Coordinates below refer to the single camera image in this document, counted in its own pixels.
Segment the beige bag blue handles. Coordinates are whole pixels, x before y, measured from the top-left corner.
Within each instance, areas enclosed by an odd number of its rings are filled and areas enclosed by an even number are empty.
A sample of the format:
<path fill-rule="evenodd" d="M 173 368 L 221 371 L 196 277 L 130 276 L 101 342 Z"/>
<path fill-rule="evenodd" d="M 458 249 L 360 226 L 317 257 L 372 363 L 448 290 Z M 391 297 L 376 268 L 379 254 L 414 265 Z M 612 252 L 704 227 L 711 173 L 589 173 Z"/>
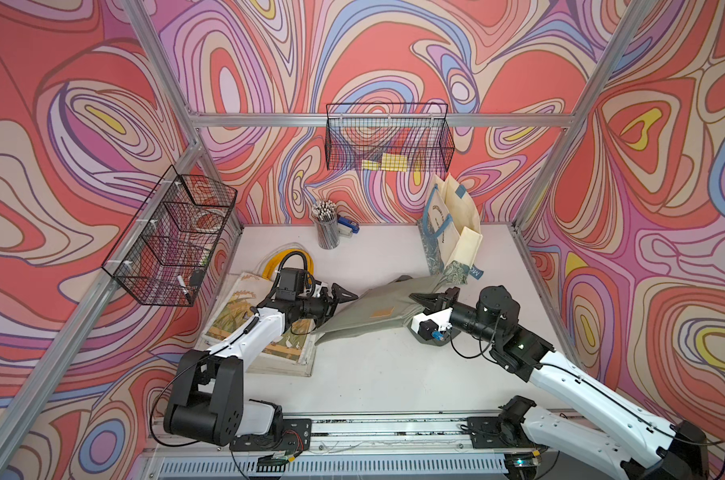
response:
<path fill-rule="evenodd" d="M 467 188 L 453 176 L 433 177 L 418 228 L 431 275 L 454 284 L 483 277 L 476 266 L 484 239 L 480 213 Z"/>

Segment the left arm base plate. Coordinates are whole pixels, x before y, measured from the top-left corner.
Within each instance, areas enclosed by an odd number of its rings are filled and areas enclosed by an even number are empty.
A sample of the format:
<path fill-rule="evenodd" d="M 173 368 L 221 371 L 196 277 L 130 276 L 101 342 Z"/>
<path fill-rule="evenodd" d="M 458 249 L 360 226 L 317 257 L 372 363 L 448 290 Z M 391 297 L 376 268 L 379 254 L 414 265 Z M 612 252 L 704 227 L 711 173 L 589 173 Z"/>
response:
<path fill-rule="evenodd" d="M 310 449 L 312 420 L 288 418 L 277 421 L 265 434 L 248 434 L 237 437 L 230 444 L 232 452 L 279 452 L 300 453 Z"/>

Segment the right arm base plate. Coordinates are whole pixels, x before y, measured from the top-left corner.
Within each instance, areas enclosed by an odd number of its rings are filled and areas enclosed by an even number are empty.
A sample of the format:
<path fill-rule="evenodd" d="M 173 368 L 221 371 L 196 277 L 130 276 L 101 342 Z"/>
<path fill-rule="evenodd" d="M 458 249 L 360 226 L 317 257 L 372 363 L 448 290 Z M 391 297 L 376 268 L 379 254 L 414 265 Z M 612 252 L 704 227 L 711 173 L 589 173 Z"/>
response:
<path fill-rule="evenodd" d="M 468 417 L 460 430 L 470 437 L 474 449 L 533 449 L 537 446 L 518 421 L 502 416 Z"/>

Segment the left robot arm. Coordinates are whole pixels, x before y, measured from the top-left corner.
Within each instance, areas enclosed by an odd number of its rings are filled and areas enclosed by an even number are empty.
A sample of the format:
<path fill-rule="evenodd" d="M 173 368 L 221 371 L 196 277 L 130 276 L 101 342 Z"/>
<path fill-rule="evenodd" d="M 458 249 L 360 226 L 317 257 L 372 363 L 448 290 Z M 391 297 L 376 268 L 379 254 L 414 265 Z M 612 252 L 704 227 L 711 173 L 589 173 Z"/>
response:
<path fill-rule="evenodd" d="M 188 439 L 188 446 L 268 450 L 288 438 L 302 448 L 302 436 L 284 425 L 282 407 L 246 399 L 246 370 L 296 322 L 312 320 L 322 326 L 340 304 L 356 301 L 358 295 L 336 283 L 318 282 L 308 271 L 304 252 L 290 252 L 286 259 L 293 257 L 302 259 L 302 267 L 288 267 L 282 260 L 270 290 L 243 326 L 206 350 L 193 349 L 182 356 L 166 386 L 170 396 L 162 418 L 164 432 Z"/>

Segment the olive green fabric bag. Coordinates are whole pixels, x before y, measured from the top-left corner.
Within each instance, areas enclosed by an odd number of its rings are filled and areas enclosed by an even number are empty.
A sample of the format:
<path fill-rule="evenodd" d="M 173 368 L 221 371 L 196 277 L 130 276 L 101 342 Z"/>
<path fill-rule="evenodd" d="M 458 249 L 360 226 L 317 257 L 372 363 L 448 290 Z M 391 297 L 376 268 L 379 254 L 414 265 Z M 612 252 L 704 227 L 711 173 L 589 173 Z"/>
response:
<path fill-rule="evenodd" d="M 386 285 L 372 288 L 358 300 L 346 304 L 318 328 L 316 345 L 407 327 L 414 316 L 425 310 L 422 304 L 412 300 L 412 294 L 438 293 L 451 286 L 442 275 L 420 278 L 404 275 Z"/>

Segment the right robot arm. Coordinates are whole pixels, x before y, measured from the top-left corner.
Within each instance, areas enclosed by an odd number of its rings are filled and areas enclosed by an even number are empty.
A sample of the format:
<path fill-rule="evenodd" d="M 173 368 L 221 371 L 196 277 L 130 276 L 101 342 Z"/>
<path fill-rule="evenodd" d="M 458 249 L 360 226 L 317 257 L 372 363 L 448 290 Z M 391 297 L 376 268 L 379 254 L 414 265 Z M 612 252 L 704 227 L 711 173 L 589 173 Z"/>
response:
<path fill-rule="evenodd" d="M 503 286 L 484 288 L 477 303 L 459 300 L 460 288 L 413 293 L 423 313 L 412 320 L 423 339 L 462 331 L 482 343 L 494 364 L 549 392 L 590 421 L 566 420 L 516 396 L 498 416 L 500 434 L 554 448 L 614 479 L 706 479 L 710 474 L 707 436 L 683 420 L 678 424 L 648 412 L 604 386 L 540 335 L 520 326 L 521 306 Z"/>

